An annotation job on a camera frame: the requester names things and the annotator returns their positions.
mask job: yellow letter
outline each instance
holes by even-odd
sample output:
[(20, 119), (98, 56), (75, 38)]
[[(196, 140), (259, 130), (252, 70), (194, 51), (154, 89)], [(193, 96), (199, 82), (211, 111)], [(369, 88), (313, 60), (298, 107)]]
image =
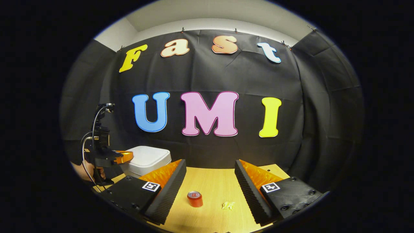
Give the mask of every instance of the yellow letter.
[(263, 129), (259, 132), (259, 136), (261, 138), (275, 137), (279, 132), (276, 129), (277, 112), (282, 105), (282, 102), (279, 99), (267, 97), (262, 99), (262, 103), (265, 106), (266, 111), (265, 122), (263, 124)]
[(234, 36), (217, 36), (213, 39), (214, 45), (211, 49), (215, 53), (235, 53), (238, 49), (236, 42)]
[(183, 55), (190, 51), (187, 48), (188, 40), (177, 39), (165, 44), (165, 49), (161, 51), (161, 57), (171, 57), (172, 55)]
[(125, 70), (129, 70), (132, 68), (132, 61), (137, 61), (138, 57), (140, 57), (141, 51), (145, 51), (148, 48), (148, 45), (144, 44), (137, 48), (131, 49), (127, 52), (127, 56), (125, 58), (124, 64), (122, 65), (121, 69), (119, 69), (119, 72), (124, 72)]

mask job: white wall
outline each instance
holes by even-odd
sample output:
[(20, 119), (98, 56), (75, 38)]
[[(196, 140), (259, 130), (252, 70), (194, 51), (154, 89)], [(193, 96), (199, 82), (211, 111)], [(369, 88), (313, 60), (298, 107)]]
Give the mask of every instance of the white wall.
[(170, 22), (137, 32), (137, 34), (130, 40), (129, 44), (133, 44), (154, 36), (172, 32), (180, 32), (183, 27), (184, 31), (199, 29), (220, 29), (234, 31), (234, 29), (237, 28), (238, 32), (258, 35), (279, 42), (284, 40), (285, 43), (290, 46), (293, 46), (298, 42), (296, 39), (293, 39), (292, 37), (287, 36), (281, 32), (257, 24), (233, 19), (203, 18)]
[(121, 46), (130, 45), (131, 40), (136, 37), (137, 30), (126, 18), (122, 18), (103, 30), (94, 39), (108, 48), (118, 51)]

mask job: blue letter u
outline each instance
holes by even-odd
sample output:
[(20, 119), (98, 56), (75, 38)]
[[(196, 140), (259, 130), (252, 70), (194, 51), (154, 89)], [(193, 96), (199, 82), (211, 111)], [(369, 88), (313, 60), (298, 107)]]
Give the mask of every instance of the blue letter u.
[(132, 102), (135, 106), (135, 121), (138, 127), (147, 132), (158, 132), (167, 125), (167, 99), (170, 97), (168, 92), (157, 92), (152, 98), (156, 101), (156, 111), (158, 118), (156, 122), (149, 122), (147, 120), (147, 111), (145, 103), (148, 100), (148, 95), (136, 95), (132, 97)]

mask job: light blue letter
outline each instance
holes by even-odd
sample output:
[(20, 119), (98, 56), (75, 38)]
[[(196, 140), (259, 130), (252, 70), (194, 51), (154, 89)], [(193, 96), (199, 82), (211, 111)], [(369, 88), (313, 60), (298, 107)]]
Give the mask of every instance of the light blue letter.
[(148, 100), (148, 95), (136, 95), (132, 97), (132, 102), (135, 106), (135, 121), (138, 127), (147, 132), (158, 132), (167, 125), (167, 99), (170, 97), (168, 92), (157, 92), (152, 98), (156, 100), (156, 111), (158, 118), (156, 122), (149, 122), (147, 120), (147, 110), (145, 103)]
[(265, 53), (266, 57), (276, 63), (280, 63), (280, 58), (276, 57), (273, 52), (276, 52), (275, 48), (270, 47), (268, 43), (258, 43), (259, 47), (262, 47), (263, 52)]

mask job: small yellow object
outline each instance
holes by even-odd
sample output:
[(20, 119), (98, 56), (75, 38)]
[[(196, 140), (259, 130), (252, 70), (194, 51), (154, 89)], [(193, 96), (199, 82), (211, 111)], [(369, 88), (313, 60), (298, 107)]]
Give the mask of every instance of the small yellow object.
[(225, 202), (224, 204), (223, 204), (223, 208), (222, 209), (230, 209), (230, 210), (233, 210), (233, 205), (234, 205), (234, 202)]

